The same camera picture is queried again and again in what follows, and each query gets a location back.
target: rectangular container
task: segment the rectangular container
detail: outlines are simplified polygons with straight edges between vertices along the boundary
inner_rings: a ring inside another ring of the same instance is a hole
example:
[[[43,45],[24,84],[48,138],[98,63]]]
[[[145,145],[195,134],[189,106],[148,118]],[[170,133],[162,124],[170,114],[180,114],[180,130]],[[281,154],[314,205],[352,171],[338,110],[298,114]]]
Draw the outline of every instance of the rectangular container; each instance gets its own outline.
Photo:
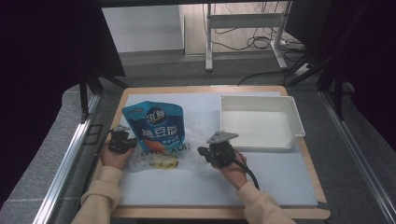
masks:
[[[291,96],[221,95],[220,127],[238,133],[231,139],[240,151],[291,149],[305,136],[294,98]]]

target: hand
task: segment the hand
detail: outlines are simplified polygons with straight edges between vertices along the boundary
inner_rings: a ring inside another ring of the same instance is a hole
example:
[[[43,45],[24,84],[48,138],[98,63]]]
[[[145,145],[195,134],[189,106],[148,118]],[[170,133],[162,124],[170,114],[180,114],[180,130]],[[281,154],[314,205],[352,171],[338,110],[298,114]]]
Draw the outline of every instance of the hand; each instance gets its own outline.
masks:
[[[126,160],[132,155],[134,148],[129,148],[124,154],[116,154],[108,149],[108,143],[103,145],[101,160],[104,166],[112,166],[119,170],[125,165]]]
[[[235,156],[238,161],[242,162],[243,164],[246,163],[247,158],[244,155],[236,153]],[[248,182],[246,172],[235,163],[231,163],[229,166],[222,168],[216,166],[213,167],[220,170],[225,179],[230,182],[237,190],[241,189]]]

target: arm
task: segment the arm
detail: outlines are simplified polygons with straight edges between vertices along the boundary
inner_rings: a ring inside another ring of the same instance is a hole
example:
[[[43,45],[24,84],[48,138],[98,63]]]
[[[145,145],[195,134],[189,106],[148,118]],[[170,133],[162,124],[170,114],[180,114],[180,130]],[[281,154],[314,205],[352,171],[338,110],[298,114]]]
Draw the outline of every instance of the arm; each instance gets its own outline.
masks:
[[[247,160],[242,154],[236,154],[236,158],[245,163]],[[218,168],[224,177],[237,190],[236,196],[245,206],[244,215],[249,224],[292,224],[294,223],[287,217],[277,204],[276,200],[268,193],[262,192],[248,181],[247,175],[242,168],[236,164]]]
[[[103,164],[101,173],[90,184],[88,191],[81,197],[81,208],[73,220],[78,223],[110,223],[110,213],[120,201],[119,182],[122,177],[122,167],[133,151],[129,149],[125,154],[117,155],[111,152],[107,145],[101,155]]]

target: wooden table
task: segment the wooden table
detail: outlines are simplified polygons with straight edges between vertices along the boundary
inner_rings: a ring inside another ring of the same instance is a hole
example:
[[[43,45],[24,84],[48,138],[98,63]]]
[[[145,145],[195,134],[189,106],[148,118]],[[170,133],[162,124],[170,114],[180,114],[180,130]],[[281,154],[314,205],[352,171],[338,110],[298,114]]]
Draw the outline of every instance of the wooden table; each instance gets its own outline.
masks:
[[[197,93],[197,92],[253,92],[253,91],[278,91],[282,96],[288,95],[285,88],[280,86],[204,86],[204,87],[155,87],[155,88],[130,88],[126,89],[120,99],[115,118],[111,128],[120,123],[121,110],[130,94],[158,94],[158,93]],[[318,180],[314,164],[309,155],[303,138],[299,140],[299,146],[304,158],[304,163],[310,175],[314,191],[319,204],[327,204],[323,189]],[[98,163],[95,175],[99,174],[101,163]],[[321,207],[288,207],[283,208],[291,218],[326,219],[330,217],[330,210]],[[142,206],[119,206],[112,213],[113,217],[132,218],[221,218],[221,219],[245,219],[242,206],[233,207],[142,207]]]

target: beige sleeve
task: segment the beige sleeve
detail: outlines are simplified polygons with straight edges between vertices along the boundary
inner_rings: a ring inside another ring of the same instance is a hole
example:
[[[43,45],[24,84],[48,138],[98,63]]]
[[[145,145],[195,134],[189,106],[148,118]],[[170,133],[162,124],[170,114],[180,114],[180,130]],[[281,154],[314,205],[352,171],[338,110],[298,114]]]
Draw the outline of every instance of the beige sleeve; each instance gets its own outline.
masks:
[[[262,192],[248,181],[236,196],[245,206],[244,215],[249,224],[293,224],[291,218],[283,213],[276,200],[268,193]]]
[[[110,223],[110,213],[120,202],[121,177],[121,170],[111,166],[102,167],[99,178],[93,180],[88,191],[82,195],[81,208],[72,223]]]

